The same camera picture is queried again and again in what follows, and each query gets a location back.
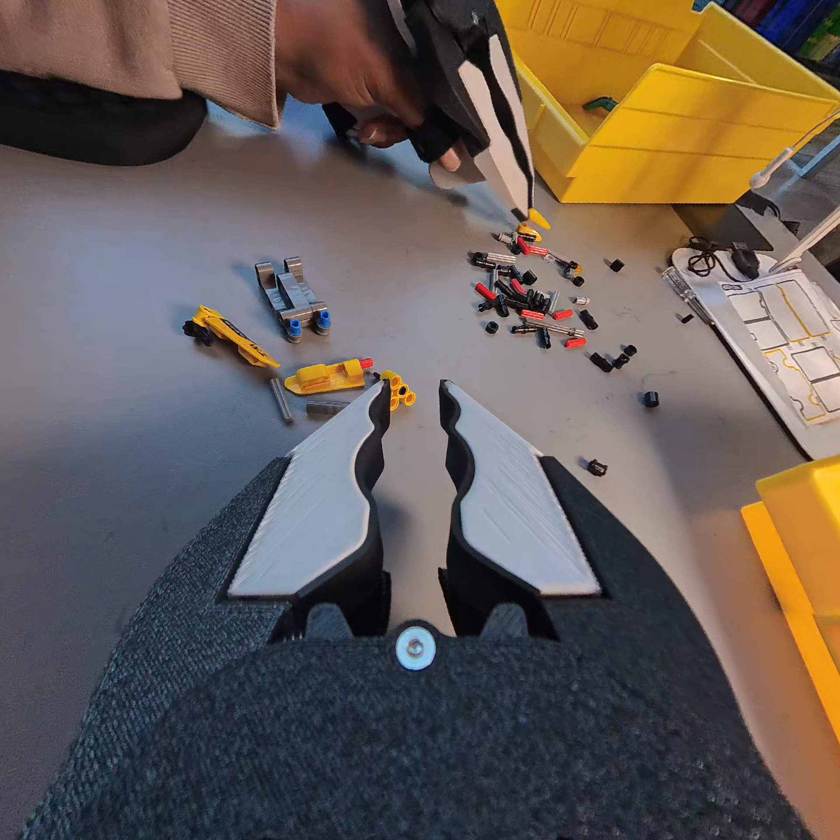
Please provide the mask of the yellow brick arm piece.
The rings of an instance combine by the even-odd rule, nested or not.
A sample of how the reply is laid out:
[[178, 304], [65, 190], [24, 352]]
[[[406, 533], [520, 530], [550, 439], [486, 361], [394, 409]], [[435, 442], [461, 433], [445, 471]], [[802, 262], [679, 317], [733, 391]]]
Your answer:
[[301, 367], [283, 382], [296, 395], [338, 392], [364, 387], [364, 374], [374, 365], [372, 358], [351, 359], [336, 364]]

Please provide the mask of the white instruction sheet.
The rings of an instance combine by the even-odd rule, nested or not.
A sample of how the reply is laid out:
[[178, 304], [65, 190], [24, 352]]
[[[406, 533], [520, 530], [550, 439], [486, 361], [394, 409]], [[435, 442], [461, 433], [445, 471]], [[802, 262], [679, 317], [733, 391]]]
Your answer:
[[678, 248], [670, 265], [717, 323], [711, 327], [805, 457], [839, 454], [838, 306], [798, 265], [769, 275], [777, 261], [758, 254], [746, 277], [732, 254], [714, 260]]

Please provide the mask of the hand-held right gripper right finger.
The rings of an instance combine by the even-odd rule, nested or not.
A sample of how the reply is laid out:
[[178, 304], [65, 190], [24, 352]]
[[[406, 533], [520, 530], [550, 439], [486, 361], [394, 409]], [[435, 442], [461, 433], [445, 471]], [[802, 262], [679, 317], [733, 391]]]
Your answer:
[[452, 381], [440, 382], [440, 422], [456, 491], [450, 534], [466, 558], [528, 594], [600, 596], [543, 453]]

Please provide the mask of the clear handled small tool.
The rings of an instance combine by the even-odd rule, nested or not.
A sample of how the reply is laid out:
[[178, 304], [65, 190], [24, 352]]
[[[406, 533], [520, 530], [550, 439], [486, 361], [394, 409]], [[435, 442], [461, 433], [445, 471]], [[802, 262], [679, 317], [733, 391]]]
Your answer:
[[674, 266], [669, 266], [662, 274], [664, 280], [668, 282], [675, 294], [692, 310], [693, 314], [697, 316], [709, 327], [716, 327], [717, 323], [712, 317], [711, 313], [703, 302], [699, 299], [697, 293], [690, 286], [683, 275]]

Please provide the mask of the yellow angled brick piece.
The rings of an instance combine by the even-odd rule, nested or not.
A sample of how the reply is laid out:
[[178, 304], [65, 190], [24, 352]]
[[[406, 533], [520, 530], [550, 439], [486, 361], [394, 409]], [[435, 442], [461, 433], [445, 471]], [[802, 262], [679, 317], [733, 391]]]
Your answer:
[[206, 347], [211, 347], [216, 340], [231, 343], [242, 358], [255, 367], [280, 368], [278, 361], [214, 309], [198, 307], [195, 314], [183, 323], [182, 330], [186, 336]]

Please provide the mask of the grey desk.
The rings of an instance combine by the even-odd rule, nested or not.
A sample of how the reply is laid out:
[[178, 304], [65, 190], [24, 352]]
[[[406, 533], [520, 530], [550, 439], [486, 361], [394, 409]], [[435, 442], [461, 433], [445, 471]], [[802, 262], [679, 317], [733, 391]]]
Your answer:
[[[375, 487], [392, 621], [452, 631], [437, 573], [455, 495], [438, 382], [501, 419], [466, 376], [488, 373], [478, 352], [511, 336], [486, 333], [466, 256], [470, 233], [511, 222], [484, 186], [440, 192], [409, 144], [346, 149], [320, 108], [297, 101], [277, 133], [210, 107], [192, 144], [150, 167], [2, 149], [1, 175], [1, 817], [2, 838], [16, 838], [155, 579], [319, 427], [299, 400], [283, 423], [265, 371], [183, 334], [199, 305], [286, 374], [366, 356], [407, 379], [416, 404], [395, 412]], [[680, 322], [659, 275], [688, 237], [676, 213], [561, 205], [539, 189], [550, 231], [570, 229], [573, 212], [631, 208], [675, 216], [673, 233], [658, 224], [655, 275], [675, 367], [644, 394], [661, 410], [664, 470], [624, 481], [605, 462], [555, 458], [678, 585], [784, 792], [815, 836], [838, 838], [838, 743], [741, 516], [755, 483], [798, 466], [800, 453], [717, 336]], [[282, 271], [294, 256], [332, 322], [328, 336], [307, 330], [299, 343], [286, 341], [255, 271], [266, 261]]]

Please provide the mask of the person's left hand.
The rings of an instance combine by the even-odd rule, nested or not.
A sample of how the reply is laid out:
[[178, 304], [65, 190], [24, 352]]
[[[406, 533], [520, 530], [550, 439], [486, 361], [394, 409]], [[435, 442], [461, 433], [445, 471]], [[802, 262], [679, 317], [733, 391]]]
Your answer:
[[359, 127], [363, 144], [402, 142], [425, 120], [386, 2], [283, 1], [275, 13], [278, 98], [383, 109]]

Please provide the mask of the yellow plastic bin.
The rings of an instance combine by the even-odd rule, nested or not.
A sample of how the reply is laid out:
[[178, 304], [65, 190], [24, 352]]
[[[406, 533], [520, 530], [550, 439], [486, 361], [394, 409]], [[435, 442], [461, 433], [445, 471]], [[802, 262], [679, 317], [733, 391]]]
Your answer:
[[729, 204], [838, 91], [723, 10], [497, 2], [534, 168], [562, 203]]
[[839, 736], [839, 457], [756, 484], [742, 518], [834, 734]]

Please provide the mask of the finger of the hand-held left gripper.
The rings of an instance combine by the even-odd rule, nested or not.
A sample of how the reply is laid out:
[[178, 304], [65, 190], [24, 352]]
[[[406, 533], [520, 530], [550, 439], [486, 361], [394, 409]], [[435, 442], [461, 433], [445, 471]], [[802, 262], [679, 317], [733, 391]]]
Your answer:
[[456, 142], [431, 163], [431, 178], [441, 190], [454, 190], [487, 181], [485, 173], [462, 142]]
[[493, 34], [489, 37], [489, 57], [494, 81], [503, 100], [499, 121], [504, 126], [513, 156], [524, 179], [524, 186], [513, 188], [512, 195], [516, 199], [515, 214], [521, 220], [525, 220], [529, 218], [532, 210], [534, 167], [516, 67], [504, 34]]

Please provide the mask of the scattered small building pieces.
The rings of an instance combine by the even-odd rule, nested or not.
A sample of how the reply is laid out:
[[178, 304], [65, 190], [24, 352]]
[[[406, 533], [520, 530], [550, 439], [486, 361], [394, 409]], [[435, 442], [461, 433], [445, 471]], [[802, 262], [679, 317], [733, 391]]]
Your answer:
[[469, 393], [545, 454], [582, 469], [607, 463], [618, 480], [664, 470], [659, 408], [644, 405], [675, 367], [673, 313], [656, 269], [671, 212], [573, 212], [543, 241], [494, 220], [470, 233], [466, 260], [476, 311], [510, 334], [478, 352], [486, 374], [465, 377]]

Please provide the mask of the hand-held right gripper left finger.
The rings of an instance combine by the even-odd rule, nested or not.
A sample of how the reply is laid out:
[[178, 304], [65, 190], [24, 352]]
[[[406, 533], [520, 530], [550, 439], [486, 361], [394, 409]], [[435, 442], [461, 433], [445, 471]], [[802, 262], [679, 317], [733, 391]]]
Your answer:
[[365, 598], [383, 572], [373, 489], [385, 466], [390, 382], [378, 381], [288, 455], [227, 588], [233, 599]]

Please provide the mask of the grey brick assembly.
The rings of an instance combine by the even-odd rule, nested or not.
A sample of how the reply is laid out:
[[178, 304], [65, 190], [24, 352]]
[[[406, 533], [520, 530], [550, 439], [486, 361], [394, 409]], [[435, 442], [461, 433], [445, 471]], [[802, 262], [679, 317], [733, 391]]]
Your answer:
[[300, 257], [285, 258], [282, 271], [277, 271], [269, 261], [259, 262], [255, 264], [255, 274], [286, 341], [299, 343], [307, 330], [321, 336], [330, 334], [328, 304], [306, 281]]

